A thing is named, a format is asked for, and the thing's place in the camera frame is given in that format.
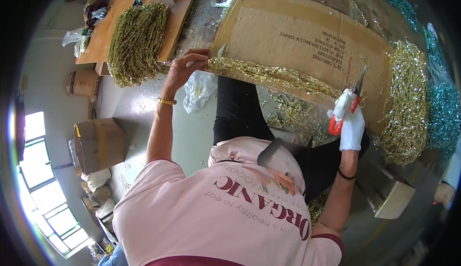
cardboard sheet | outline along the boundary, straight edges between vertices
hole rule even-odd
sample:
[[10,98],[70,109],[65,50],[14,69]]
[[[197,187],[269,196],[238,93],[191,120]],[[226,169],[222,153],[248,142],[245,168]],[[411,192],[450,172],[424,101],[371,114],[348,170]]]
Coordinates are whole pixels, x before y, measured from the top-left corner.
[[[365,122],[377,134],[384,129],[384,123],[378,121],[389,96],[388,54],[392,48],[349,16],[310,0],[234,0],[213,44],[212,56],[217,56],[223,45],[224,57],[293,68],[341,91],[355,86],[367,64],[362,87]],[[237,77],[261,84],[243,74]],[[334,107],[325,98],[265,85],[325,108]]]
[[[194,0],[141,0],[143,4],[161,1],[170,6],[170,14],[166,20],[165,33],[162,38],[162,48],[158,54],[157,61],[169,61],[172,59],[177,40],[186,21],[190,7]],[[110,0],[112,5],[107,16],[96,25],[88,48],[77,58],[76,64],[91,62],[106,62],[107,51],[111,42],[112,33],[117,22],[117,18],[126,9],[131,7],[134,0]]]

wall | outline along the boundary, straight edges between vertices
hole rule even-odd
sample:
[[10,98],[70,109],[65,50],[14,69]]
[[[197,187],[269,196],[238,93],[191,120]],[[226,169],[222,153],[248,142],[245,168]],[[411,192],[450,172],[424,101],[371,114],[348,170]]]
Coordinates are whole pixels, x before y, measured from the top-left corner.
[[[47,145],[54,167],[72,162],[67,141],[73,136],[74,124],[86,121],[89,117],[89,99],[67,95],[66,78],[75,70],[91,69],[94,65],[75,65],[73,44],[66,47],[61,45],[67,30],[84,26],[84,3],[85,1],[64,3],[63,0],[53,0],[37,26],[21,73],[22,76],[28,76],[27,89],[23,92],[26,115],[44,112]],[[55,172],[77,221],[90,238],[101,239],[102,230],[93,223],[80,200],[85,193],[74,168],[68,167]],[[92,261],[86,247],[68,259],[57,253],[52,256],[57,265],[90,265]]]

cardboard box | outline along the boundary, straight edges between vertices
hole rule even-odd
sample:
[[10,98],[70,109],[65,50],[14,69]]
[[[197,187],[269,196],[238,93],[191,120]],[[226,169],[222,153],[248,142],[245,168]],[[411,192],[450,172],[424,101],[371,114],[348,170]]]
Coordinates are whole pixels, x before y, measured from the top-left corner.
[[101,77],[93,70],[79,70],[69,74],[66,91],[69,94],[96,98]]
[[[354,87],[365,66],[362,99],[366,125],[380,134],[391,85],[388,54],[391,46],[349,16],[311,0],[233,0],[212,47],[217,56],[293,68],[338,90]],[[277,84],[261,83],[239,73],[240,80],[264,84],[279,91],[333,109],[326,98]]]
[[74,125],[75,152],[85,175],[125,160],[125,132],[113,118]]
[[111,75],[109,73],[109,68],[107,68],[107,63],[106,62],[97,62],[95,65],[95,71],[98,73],[100,76],[107,76]]

bracelet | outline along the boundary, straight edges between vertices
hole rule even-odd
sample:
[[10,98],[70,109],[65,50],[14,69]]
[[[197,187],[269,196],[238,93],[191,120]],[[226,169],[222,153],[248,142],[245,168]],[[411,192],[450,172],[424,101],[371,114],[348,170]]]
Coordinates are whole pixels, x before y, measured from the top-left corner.
[[161,99],[161,98],[157,98],[157,101],[159,101],[160,103],[167,104],[167,105],[176,105],[176,103],[177,103],[176,100],[168,101],[168,100],[164,100],[164,99]]
[[339,175],[341,175],[341,177],[343,177],[343,178],[346,179],[346,180],[354,180],[355,177],[357,177],[357,173],[355,173],[355,175],[354,175],[353,177],[347,177],[347,176],[345,176],[345,175],[341,172],[341,170],[339,170],[339,169],[338,169],[338,173],[339,173]]

woman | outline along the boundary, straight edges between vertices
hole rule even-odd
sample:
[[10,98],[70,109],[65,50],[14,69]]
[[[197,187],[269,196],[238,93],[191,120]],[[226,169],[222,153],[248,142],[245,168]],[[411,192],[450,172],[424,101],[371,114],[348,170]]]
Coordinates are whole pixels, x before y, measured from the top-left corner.
[[[171,65],[147,164],[115,207],[113,226],[128,262],[338,265],[357,160],[368,147],[360,108],[344,116],[340,140],[308,149],[274,138],[254,85],[220,76],[209,167],[186,178],[171,161],[171,104],[192,72],[206,69],[207,55],[191,49]],[[311,230],[306,203],[331,184]]]

